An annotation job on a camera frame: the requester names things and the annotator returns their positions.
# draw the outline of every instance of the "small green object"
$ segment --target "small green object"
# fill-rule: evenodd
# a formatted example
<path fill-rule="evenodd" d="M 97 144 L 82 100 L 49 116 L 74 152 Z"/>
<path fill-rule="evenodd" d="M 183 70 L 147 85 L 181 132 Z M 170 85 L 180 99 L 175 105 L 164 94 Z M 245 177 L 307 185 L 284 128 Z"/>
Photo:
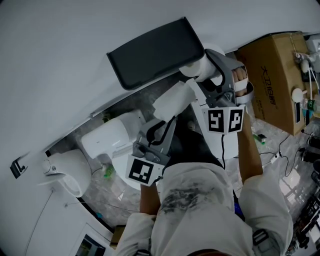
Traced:
<path fill-rule="evenodd" d="M 266 139 L 267 137 L 264 136 L 263 134 L 253 134 L 253 137 L 260 142 L 262 145 L 266 144 Z"/>
<path fill-rule="evenodd" d="M 106 170 L 105 170 L 105 175 L 103 175 L 103 177 L 105 177 L 106 179 L 110 178 L 111 174 L 115 171 L 115 168 L 110 165 Z"/>
<path fill-rule="evenodd" d="M 308 103 L 307 103 L 307 108 L 308 108 L 308 110 L 316 112 L 317 111 L 316 101 L 313 99 L 309 99 Z"/>

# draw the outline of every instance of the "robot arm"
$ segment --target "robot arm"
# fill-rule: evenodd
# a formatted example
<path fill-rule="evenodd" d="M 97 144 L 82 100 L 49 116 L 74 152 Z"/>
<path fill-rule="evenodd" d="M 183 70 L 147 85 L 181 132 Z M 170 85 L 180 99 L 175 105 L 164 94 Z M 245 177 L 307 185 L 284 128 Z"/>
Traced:
<path fill-rule="evenodd" d="M 239 132 L 242 129 L 244 107 L 236 106 L 232 70 L 244 65 L 211 49 L 206 49 L 205 54 L 222 75 L 220 85 L 214 84 L 210 79 L 197 83 L 209 106 L 204 111 L 207 129 L 220 134 Z M 223 127 L 219 127 L 219 118 L 224 120 Z M 167 123 L 161 139 L 156 140 L 155 133 L 165 124 L 165 121 L 155 118 L 141 127 L 133 143 L 133 153 L 129 156 L 127 179 L 151 186 L 162 177 L 163 169 L 170 160 L 168 152 L 176 127 L 176 117 Z"/>

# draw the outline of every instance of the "white cable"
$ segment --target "white cable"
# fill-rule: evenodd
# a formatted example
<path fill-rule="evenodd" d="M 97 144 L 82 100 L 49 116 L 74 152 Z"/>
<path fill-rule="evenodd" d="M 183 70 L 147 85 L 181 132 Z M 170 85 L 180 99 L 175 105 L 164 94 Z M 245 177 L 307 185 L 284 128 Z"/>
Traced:
<path fill-rule="evenodd" d="M 312 83 L 311 83 L 310 67 L 308 69 L 308 72 L 309 72 L 309 83 L 310 83 L 310 100 L 312 100 Z"/>
<path fill-rule="evenodd" d="M 44 212 L 44 209 L 46 208 L 47 203 L 49 202 L 49 199 L 51 198 L 51 196 L 52 196 L 53 193 L 54 193 L 54 190 L 52 190 L 52 192 L 51 192 L 48 200 L 45 202 L 44 207 L 42 208 L 42 211 L 40 212 L 40 215 L 39 215 L 38 219 L 37 219 L 36 222 L 35 222 L 35 225 L 34 225 L 34 227 L 33 227 L 33 229 L 32 229 L 31 234 L 30 234 L 29 240 L 28 240 L 28 242 L 26 243 L 26 246 L 25 246 L 25 249 L 24 249 L 24 253 L 23 253 L 24 256 L 27 255 L 31 238 L 32 238 L 32 236 L 33 236 L 33 234 L 34 234 L 34 232 L 35 232 L 35 229 L 36 229 L 36 227 L 37 227 L 37 224 L 38 224 L 38 222 L 39 222 L 39 219 L 40 219 L 42 213 Z"/>
<path fill-rule="evenodd" d="M 316 76 L 315 76 L 314 70 L 312 69 L 312 67 L 310 67 L 310 70 L 311 70 L 311 73 L 312 73 L 313 78 L 314 78 L 314 80 L 315 80 L 316 87 L 318 87 L 318 90 L 320 91 L 319 84 L 318 84 L 317 78 L 316 78 Z"/>

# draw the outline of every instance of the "black cable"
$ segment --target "black cable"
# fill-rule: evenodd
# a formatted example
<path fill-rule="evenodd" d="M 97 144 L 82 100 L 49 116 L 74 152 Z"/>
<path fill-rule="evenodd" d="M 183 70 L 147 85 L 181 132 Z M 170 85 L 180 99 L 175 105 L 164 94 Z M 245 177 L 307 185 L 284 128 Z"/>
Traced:
<path fill-rule="evenodd" d="M 260 153 L 259 155 L 263 155 L 263 154 L 273 154 L 273 155 L 277 155 L 275 153 L 272 153 L 272 152 L 264 152 L 264 153 Z"/>
<path fill-rule="evenodd" d="M 286 141 L 286 139 L 289 138 L 289 136 L 290 136 L 290 134 L 288 134 L 288 136 L 283 141 L 281 141 L 280 144 L 279 144 L 279 155 L 280 155 L 281 158 L 286 158 L 286 160 L 287 160 L 285 171 L 284 171 L 284 176 L 286 176 L 286 173 L 287 173 L 287 169 L 288 169 L 288 165 L 289 165 L 289 158 L 287 156 L 282 156 L 281 150 L 280 150 L 280 146 L 281 146 L 282 143 L 284 143 Z"/>
<path fill-rule="evenodd" d="M 99 169 L 96 169 L 92 174 L 91 174 L 91 177 L 94 176 L 94 174 L 97 172 L 97 171 L 101 171 L 103 167 L 99 168 Z"/>
<path fill-rule="evenodd" d="M 134 213 L 139 213 L 139 211 L 137 210 L 130 210 L 130 209 L 126 209 L 126 208 L 121 208 L 112 204 L 108 204 L 106 202 L 100 202 L 100 201 L 94 201 L 94 200 L 90 200 L 90 201 L 85 201 L 85 202 L 71 202 L 71 203 L 65 203 L 64 207 L 70 206 L 70 205 L 77 205 L 77 204 L 86 204 L 86 203 L 99 203 L 99 204 L 103 204 L 106 206 L 111 206 L 120 210 L 125 210 L 125 211 L 129 211 L 129 212 L 134 212 Z"/>
<path fill-rule="evenodd" d="M 31 232 L 31 235 L 30 235 L 30 237 L 29 237 L 28 243 L 26 244 L 26 247 L 25 247 L 25 250 L 24 250 L 24 254 L 23 254 L 24 256 L 27 255 L 31 238 L 32 238 L 32 236 L 33 236 L 33 234 L 34 234 L 34 232 L 35 232 L 35 229 L 36 229 L 36 227 L 37 227 L 37 224 L 38 224 L 38 222 L 39 222 L 39 219 L 40 219 L 42 213 L 44 212 L 44 209 L 46 208 L 46 205 L 47 205 L 47 203 L 49 202 L 49 199 L 51 198 L 51 196 L 52 196 L 53 193 L 54 193 L 54 191 L 52 190 L 52 192 L 51 192 L 48 200 L 45 202 L 45 205 L 44 205 L 42 211 L 40 212 L 40 215 L 39 215 L 38 219 L 36 220 L 36 223 L 35 223 L 35 225 L 34 225 L 34 227 L 33 227 L 33 230 L 32 230 L 32 232 Z"/>
<path fill-rule="evenodd" d="M 302 129 L 301 132 L 302 132 L 303 134 L 306 134 L 306 135 L 309 135 L 309 136 L 313 136 L 313 137 L 316 137 L 316 138 L 320 139 L 320 137 L 318 137 L 318 136 L 315 136 L 315 135 L 306 133 L 304 129 Z"/>
<path fill-rule="evenodd" d="M 289 158 L 287 156 L 281 156 L 281 158 L 286 158 L 286 160 L 287 160 L 285 171 L 284 171 L 284 176 L 286 176 L 287 168 L 288 168 L 288 165 L 289 165 Z"/>
<path fill-rule="evenodd" d="M 222 146 L 223 169 L 226 169 L 224 136 L 225 136 L 224 134 L 222 134 L 221 136 L 221 146 Z"/>
<path fill-rule="evenodd" d="M 263 155 L 263 154 L 273 154 L 273 155 L 277 155 L 277 154 L 275 154 L 275 153 L 272 153 L 272 152 L 265 152 L 265 153 L 260 153 L 259 155 Z"/>
<path fill-rule="evenodd" d="M 284 176 L 288 177 L 290 175 L 290 173 L 292 172 L 292 169 L 294 168 L 295 166 L 295 162 L 296 162 L 296 156 L 297 156 L 297 153 L 300 151 L 300 148 L 295 152 L 295 155 L 294 155 L 294 159 L 293 159 L 293 164 L 292 164 L 292 167 L 290 169 L 290 172 L 288 173 L 288 175 L 284 174 Z"/>
<path fill-rule="evenodd" d="M 280 144 L 279 144 L 279 151 L 280 151 L 280 146 L 281 146 L 281 144 L 284 143 L 284 142 L 286 141 L 286 139 L 289 138 L 289 136 L 290 136 L 290 134 L 289 134 L 283 141 L 280 142 Z"/>

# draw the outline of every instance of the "white wall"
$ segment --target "white wall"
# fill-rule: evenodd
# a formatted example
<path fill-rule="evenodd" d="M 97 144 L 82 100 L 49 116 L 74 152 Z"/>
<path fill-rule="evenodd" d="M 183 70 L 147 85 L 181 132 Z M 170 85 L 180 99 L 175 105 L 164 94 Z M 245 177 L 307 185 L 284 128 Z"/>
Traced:
<path fill-rule="evenodd" d="M 10 173 L 0 183 L 0 248 L 7 256 L 23 256 L 30 234 L 46 201 L 51 185 L 37 186 L 44 180 L 44 153 L 27 162 L 28 170 L 18 179 Z M 107 240 L 112 234 L 59 183 L 49 199 L 31 238 L 27 256 L 68 256 L 79 234 L 88 223 Z"/>
<path fill-rule="evenodd" d="M 129 40 L 186 16 L 229 52 L 270 32 L 318 32 L 319 13 L 316 0 L 4 0 L 0 175 L 128 95 L 105 54 Z"/>

